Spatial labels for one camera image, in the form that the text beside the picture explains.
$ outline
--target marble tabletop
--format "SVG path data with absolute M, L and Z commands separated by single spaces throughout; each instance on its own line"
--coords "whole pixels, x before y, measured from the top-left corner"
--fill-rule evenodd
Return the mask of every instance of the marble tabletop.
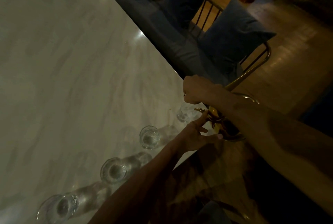
M 144 126 L 184 128 L 182 79 L 115 0 L 0 5 L 1 223 L 35 223 L 47 198 L 100 181 L 107 159 L 154 157 L 163 146 L 141 147 Z

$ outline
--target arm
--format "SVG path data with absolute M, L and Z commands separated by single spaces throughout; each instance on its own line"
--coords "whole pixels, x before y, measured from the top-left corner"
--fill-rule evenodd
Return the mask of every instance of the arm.
M 187 151 L 199 149 L 206 143 L 222 139 L 221 135 L 200 134 L 207 132 L 202 128 L 207 121 L 207 114 L 204 113 L 199 119 L 188 124 L 154 159 L 111 195 L 89 224 L 147 224 L 150 210 L 181 156 Z
M 222 112 L 281 175 L 333 216 L 333 139 L 202 77 L 186 77 L 184 100 Z

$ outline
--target forearm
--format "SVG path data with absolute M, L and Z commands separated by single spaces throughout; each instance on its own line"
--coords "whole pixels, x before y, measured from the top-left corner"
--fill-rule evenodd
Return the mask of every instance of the forearm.
M 333 215 L 332 138 L 220 87 L 206 102 L 230 119 L 274 169 Z
M 123 184 L 97 211 L 89 224 L 144 223 L 160 189 L 181 157 L 177 138 Z

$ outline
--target person's left hand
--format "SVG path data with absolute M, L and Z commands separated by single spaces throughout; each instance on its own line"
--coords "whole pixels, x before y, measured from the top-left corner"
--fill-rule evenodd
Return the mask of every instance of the person's left hand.
M 207 143 L 214 143 L 222 140 L 222 134 L 214 134 L 204 136 L 200 132 L 207 133 L 208 130 L 203 128 L 207 122 L 208 111 L 204 112 L 201 117 L 195 121 L 190 122 L 174 139 L 177 141 L 180 154 L 185 152 L 198 150 L 205 146 Z

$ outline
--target hand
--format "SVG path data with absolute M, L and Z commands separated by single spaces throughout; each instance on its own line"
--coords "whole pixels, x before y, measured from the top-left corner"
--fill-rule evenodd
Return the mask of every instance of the hand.
M 207 104 L 207 100 L 213 95 L 217 86 L 208 79 L 198 75 L 186 76 L 183 82 L 184 101 L 190 104 L 198 104 L 200 102 Z
M 204 136 L 200 132 L 207 133 L 208 130 L 202 126 L 207 122 L 208 111 L 204 112 L 202 116 L 190 122 L 174 139 L 177 142 L 178 153 L 180 156 L 185 152 L 197 150 L 205 146 L 207 143 L 214 143 L 222 140 L 222 134 Z

